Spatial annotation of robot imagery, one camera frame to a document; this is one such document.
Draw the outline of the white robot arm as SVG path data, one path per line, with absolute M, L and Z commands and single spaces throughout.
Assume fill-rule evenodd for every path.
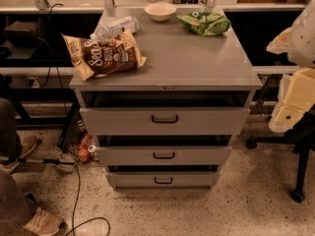
M 267 46 L 274 54 L 286 53 L 289 62 L 300 67 L 283 75 L 269 128 L 284 133 L 301 120 L 315 104 L 315 0 Z

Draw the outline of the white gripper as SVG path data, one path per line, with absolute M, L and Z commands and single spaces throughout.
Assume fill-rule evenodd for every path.
M 270 53 L 287 53 L 291 28 L 284 29 L 266 47 Z M 272 112 L 269 128 L 284 133 L 301 120 L 315 104 L 315 70 L 306 68 L 293 75 L 283 75 L 278 102 Z

